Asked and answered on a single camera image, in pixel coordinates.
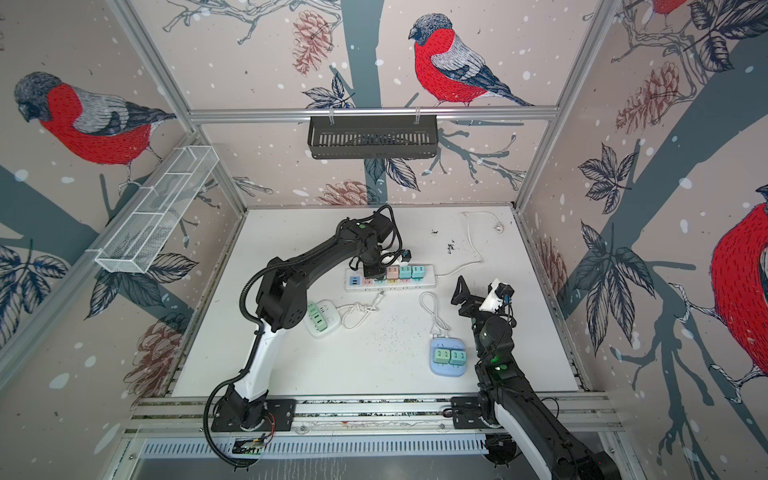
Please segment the bird wing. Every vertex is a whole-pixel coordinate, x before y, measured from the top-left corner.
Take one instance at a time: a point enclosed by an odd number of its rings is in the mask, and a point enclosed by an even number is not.
[[[768,248],[760,255],[760,282],[763,284],[763,295],[768,303]]]
[[[75,130],[90,135],[117,135],[124,131],[129,113],[123,98],[94,94],[77,87],[72,89],[83,108],[72,125]]]
[[[458,35],[454,35],[451,48],[446,53],[433,55],[432,64],[446,77],[470,84],[467,80],[475,77],[485,67],[485,60],[464,45]]]

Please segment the white wire mesh basket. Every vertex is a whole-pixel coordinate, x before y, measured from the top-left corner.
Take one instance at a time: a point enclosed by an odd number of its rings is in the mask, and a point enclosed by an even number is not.
[[[173,163],[96,256],[109,272],[146,273],[219,161],[210,146],[176,149]]]

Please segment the white power cord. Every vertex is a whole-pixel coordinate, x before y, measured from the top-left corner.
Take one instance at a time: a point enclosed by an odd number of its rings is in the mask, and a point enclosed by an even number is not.
[[[430,296],[432,298],[435,309],[430,309],[424,298]],[[429,331],[433,337],[435,336],[448,336],[448,332],[451,331],[451,327],[445,323],[445,321],[437,315],[437,297],[432,292],[424,292],[419,296],[419,305],[422,306],[425,312],[432,317],[432,329]]]
[[[350,303],[349,305],[338,306],[336,309],[339,310],[340,313],[342,309],[346,309],[346,312],[344,312],[344,314],[341,315],[341,325],[347,330],[354,330],[357,327],[361,326],[362,323],[366,321],[366,318],[368,318],[368,315],[370,315],[371,312],[377,311],[377,307],[379,306],[379,304],[383,299],[384,299],[384,292],[379,291],[379,293],[376,295],[376,298],[373,299],[373,303],[371,305],[364,305],[360,302],[355,302],[355,303]],[[346,319],[346,316],[353,311],[365,312],[365,313],[362,315],[362,319],[360,319],[360,321],[356,323],[355,326],[347,326],[344,323],[344,320]]]
[[[483,256],[480,254],[480,252],[478,252],[478,249],[476,249],[475,245],[472,243],[472,235],[469,233],[469,217],[468,217],[468,214],[486,214],[486,215],[490,215],[491,217],[494,217],[494,219],[496,220],[496,225],[493,226],[493,229],[496,230],[496,233],[503,233],[504,232],[504,224],[494,214],[492,214],[491,212],[462,212],[462,215],[464,215],[464,220],[466,220],[466,222],[467,222],[467,240],[469,240],[469,246],[472,247],[472,249],[475,251],[477,256],[480,257],[480,260],[475,260],[474,262],[465,263],[464,265],[461,265],[461,266],[457,267],[451,273],[441,273],[439,275],[435,275],[435,277],[451,276],[454,273],[457,273],[457,272],[465,269],[466,267],[468,267],[470,265],[477,265],[479,263],[484,263],[485,262],[485,258],[483,258]]]

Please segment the pine cone illustration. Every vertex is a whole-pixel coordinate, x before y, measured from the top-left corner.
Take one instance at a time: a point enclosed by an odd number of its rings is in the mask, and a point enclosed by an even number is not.
[[[343,184],[326,184],[323,196],[317,201],[325,205],[369,205],[377,204],[379,198],[365,184],[356,180],[345,180]]]
[[[293,24],[293,67],[306,77],[310,68],[317,70],[331,50],[331,26],[317,12],[304,10]]]
[[[547,240],[538,239],[538,255],[544,264],[544,270],[549,277],[552,289],[558,296],[558,302],[562,303],[565,297],[563,287],[568,281],[568,269],[565,268],[565,258],[552,245],[552,237],[549,237]]]
[[[169,313],[139,337],[136,346],[139,355],[134,359],[136,368],[123,378],[131,384],[128,393],[138,395],[131,409],[136,409],[141,399],[162,393],[164,380],[181,347],[188,323],[184,315]]]
[[[654,69],[643,80],[643,86],[627,99],[624,110],[619,111],[616,130],[624,128],[630,134],[638,128],[645,130],[649,124],[657,124],[677,99],[679,83],[680,72],[674,63],[666,61]]]

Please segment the white power strip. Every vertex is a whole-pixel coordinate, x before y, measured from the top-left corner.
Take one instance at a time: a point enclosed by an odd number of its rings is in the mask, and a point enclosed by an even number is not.
[[[420,279],[373,280],[362,276],[362,268],[357,271],[347,269],[344,275],[344,288],[347,292],[369,292],[374,290],[414,290],[433,288],[437,285],[435,267],[432,265],[418,266],[424,267],[424,277]]]

